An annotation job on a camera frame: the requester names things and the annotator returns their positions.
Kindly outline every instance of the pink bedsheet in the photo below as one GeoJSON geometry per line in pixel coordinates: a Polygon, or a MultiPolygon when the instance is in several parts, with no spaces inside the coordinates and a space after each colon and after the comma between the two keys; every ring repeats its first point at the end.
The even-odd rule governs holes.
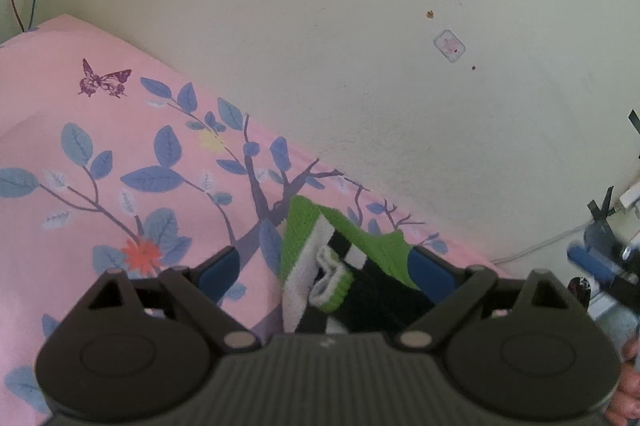
{"type": "Polygon", "coordinates": [[[453,264],[490,265],[225,99],[131,45],[60,16],[0,47],[0,423],[39,424],[31,365],[109,266],[150,276],[235,244],[222,308],[279,323],[279,225],[295,194],[453,264]]]}

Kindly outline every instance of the blue gripper pad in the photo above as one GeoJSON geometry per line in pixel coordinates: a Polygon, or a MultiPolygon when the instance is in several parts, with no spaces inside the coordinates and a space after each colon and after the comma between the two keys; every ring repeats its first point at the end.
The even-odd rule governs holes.
{"type": "Polygon", "coordinates": [[[434,304],[440,303],[458,287],[452,273],[415,248],[409,252],[406,266],[411,279],[434,304]]]}
{"type": "Polygon", "coordinates": [[[204,292],[207,298],[218,303],[236,282],[239,274],[240,254],[233,249],[201,273],[198,289],[204,292]]]}

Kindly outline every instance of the human hand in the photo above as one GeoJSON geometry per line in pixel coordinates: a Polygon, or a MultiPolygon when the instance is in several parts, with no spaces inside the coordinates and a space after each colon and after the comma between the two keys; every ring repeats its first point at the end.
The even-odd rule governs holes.
{"type": "Polygon", "coordinates": [[[605,417],[614,426],[626,426],[629,419],[640,418],[640,372],[634,366],[638,355],[638,337],[634,336],[622,347],[622,376],[605,417]]]}

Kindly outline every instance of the butterfly print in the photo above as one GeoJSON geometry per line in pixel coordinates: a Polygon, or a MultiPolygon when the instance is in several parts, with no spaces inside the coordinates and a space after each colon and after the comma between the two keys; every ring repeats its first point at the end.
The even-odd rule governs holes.
{"type": "Polygon", "coordinates": [[[86,94],[91,97],[98,91],[98,88],[108,92],[110,96],[119,98],[124,96],[124,83],[127,82],[131,75],[131,70],[121,70],[120,72],[111,72],[105,76],[95,74],[89,66],[87,60],[82,60],[84,67],[84,78],[80,80],[80,92],[78,94],[86,94]]]}

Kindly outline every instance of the floral pattern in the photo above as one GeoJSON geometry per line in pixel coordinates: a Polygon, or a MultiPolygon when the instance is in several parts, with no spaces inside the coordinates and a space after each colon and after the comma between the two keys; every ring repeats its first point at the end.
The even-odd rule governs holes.
{"type": "MultiPolygon", "coordinates": [[[[62,247],[82,243],[73,260],[65,260],[74,263],[72,276],[93,272],[95,277],[118,267],[130,278],[146,278],[179,263],[195,265],[225,243],[231,244],[240,254],[241,275],[225,294],[223,305],[240,322],[252,313],[248,326],[262,335],[278,322],[277,303],[267,307],[264,301],[277,298],[274,275],[280,268],[282,240],[276,228],[286,219],[290,200],[297,194],[339,208],[354,225],[370,233],[401,230],[411,243],[441,254],[449,251],[449,240],[423,219],[403,213],[352,177],[294,150],[284,136],[262,129],[226,99],[197,92],[193,83],[161,81],[164,75],[175,74],[95,28],[69,17],[43,27],[49,24],[65,27],[59,32],[61,38],[74,31],[89,34],[74,41],[99,42],[92,45],[100,47],[101,62],[109,62],[105,48],[121,45],[114,55],[128,56],[140,68],[136,70],[139,81],[129,81],[133,67],[125,69],[119,57],[113,59],[117,62],[113,69],[123,70],[101,76],[90,65],[97,59],[70,51],[75,53],[73,70],[68,65],[64,74],[71,80],[68,85],[56,84],[54,90],[51,87],[55,95],[60,94],[60,102],[68,101],[55,113],[74,114],[62,122],[56,119],[47,128],[56,134],[59,144],[52,147],[56,152],[37,161],[10,154],[0,159],[0,200],[7,208],[15,207],[13,212],[27,226],[24,229],[51,236],[51,243],[62,247]],[[79,85],[86,97],[76,96],[78,83],[73,77],[78,72],[84,75],[79,85]],[[107,96],[94,96],[99,90],[107,96]],[[112,97],[119,101],[111,103],[112,97]],[[110,111],[115,106],[119,112],[113,117],[110,111]],[[130,119],[122,117],[125,113],[130,119]],[[55,162],[47,163],[49,158],[55,162]],[[31,212],[17,199],[32,200],[31,212]],[[46,207],[44,214],[41,206],[46,207]]],[[[25,42],[31,44],[47,32],[48,28],[42,29],[25,42]]],[[[5,44],[3,55],[11,53],[13,45],[13,41],[5,44]]],[[[18,243],[29,244],[30,237],[21,237],[18,243]]],[[[61,247],[43,254],[65,258],[61,247]]],[[[460,247],[452,260],[468,263],[460,247]]],[[[74,290],[89,282],[81,279],[74,290]]],[[[57,321],[42,313],[62,317],[66,311],[50,308],[50,300],[38,305],[42,310],[32,321],[42,321],[46,337],[57,321]]],[[[22,341],[23,332],[18,333],[22,341]]],[[[33,355],[44,337],[33,341],[33,355]]],[[[33,370],[24,358],[0,375],[4,377],[0,398],[16,406],[17,397],[33,410],[46,412],[33,370]]]]}

